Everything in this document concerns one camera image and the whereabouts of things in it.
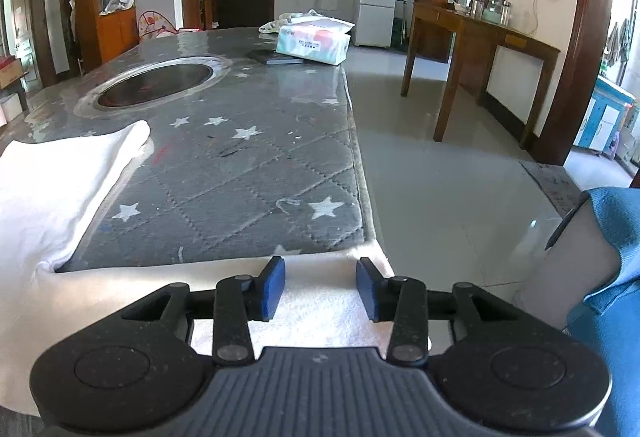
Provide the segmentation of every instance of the hanging clothes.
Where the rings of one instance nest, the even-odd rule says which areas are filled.
[[[613,26],[613,30],[611,31],[609,38],[607,39],[606,52],[604,58],[607,62],[608,67],[613,67],[618,61],[618,57],[620,55],[620,28],[618,27],[618,23],[616,22],[615,26]]]
[[[620,61],[626,63],[631,58],[631,22],[628,18],[620,27]]]

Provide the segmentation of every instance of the tissue package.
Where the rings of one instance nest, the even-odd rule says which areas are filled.
[[[339,65],[347,58],[351,36],[316,24],[282,26],[276,52]]]

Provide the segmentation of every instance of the red mark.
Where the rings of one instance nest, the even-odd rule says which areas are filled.
[[[151,164],[158,164],[162,157],[164,157],[164,155],[169,151],[169,148],[171,148],[171,145],[167,144],[166,146],[163,146],[160,150],[158,150],[158,153],[154,157],[154,160],[151,162]]]

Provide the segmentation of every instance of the table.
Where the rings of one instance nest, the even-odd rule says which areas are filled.
[[[437,143],[442,142],[444,132],[449,122],[449,115],[453,106],[456,91],[460,81],[460,73],[465,63],[462,54],[465,41],[472,36],[482,36],[490,41],[491,53],[488,62],[483,68],[481,93],[478,96],[478,102],[486,94],[486,88],[489,85],[491,70],[494,65],[495,52],[498,46],[506,47],[514,51],[518,51],[534,58],[542,60],[542,71],[540,80],[536,88],[536,94],[529,112],[529,118],[524,127],[524,131],[520,138],[520,147],[526,150],[529,146],[529,140],[533,132],[536,122],[540,117],[540,110],[546,98],[546,93],[551,82],[551,77],[558,62],[560,49],[533,39],[519,31],[509,29],[507,27],[498,26],[485,22],[484,20],[476,20],[457,11],[441,8],[427,1],[418,1],[414,3],[414,19],[411,27],[411,40],[409,51],[407,53],[406,65],[404,68],[404,78],[402,79],[401,96],[406,97],[409,93],[409,84],[411,83],[412,73],[414,71],[414,61],[416,51],[422,39],[425,24],[433,24],[447,29],[456,34],[456,41],[453,47],[453,55],[449,67],[449,77],[444,90],[438,121],[436,123],[433,140]]]

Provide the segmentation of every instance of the oval dark inset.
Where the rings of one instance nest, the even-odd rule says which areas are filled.
[[[98,98],[103,107],[129,107],[200,85],[213,74],[211,67],[185,63],[151,69],[127,78],[105,90]]]

